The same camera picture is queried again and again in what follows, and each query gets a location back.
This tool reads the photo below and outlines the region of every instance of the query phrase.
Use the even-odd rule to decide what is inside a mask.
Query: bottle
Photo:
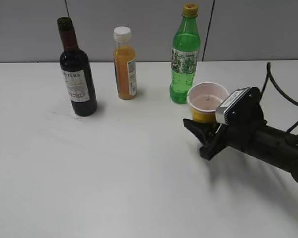
[[[172,44],[170,96],[175,103],[186,103],[187,93],[193,84],[201,44],[196,22],[198,6],[185,4],[182,16]]]
[[[97,100],[88,57],[77,45],[72,20],[61,17],[58,27],[64,47],[60,65],[74,112],[89,116],[96,111]]]
[[[129,100],[136,96],[136,53],[130,45],[131,30],[126,26],[114,29],[116,49],[114,51],[114,64],[118,96]]]

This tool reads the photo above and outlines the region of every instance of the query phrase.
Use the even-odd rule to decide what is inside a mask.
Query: orange juice bottle
[[[116,49],[114,64],[118,96],[121,99],[133,99],[137,93],[136,84],[136,53],[130,45],[131,30],[120,26],[114,29]]]

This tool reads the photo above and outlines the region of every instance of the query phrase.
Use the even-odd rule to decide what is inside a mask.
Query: yellow bottle cap
[[[183,7],[182,16],[187,18],[194,18],[198,16],[198,5],[194,3],[187,3]]]

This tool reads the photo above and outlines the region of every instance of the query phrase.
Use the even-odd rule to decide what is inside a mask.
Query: white bottle cap
[[[117,42],[128,42],[131,39],[131,30],[127,26],[120,26],[114,29],[114,39]]]

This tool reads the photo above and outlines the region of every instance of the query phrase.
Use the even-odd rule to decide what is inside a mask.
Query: yellow cup
[[[228,91],[217,83],[199,83],[193,86],[187,96],[187,102],[194,121],[214,122],[215,109],[229,96]]]

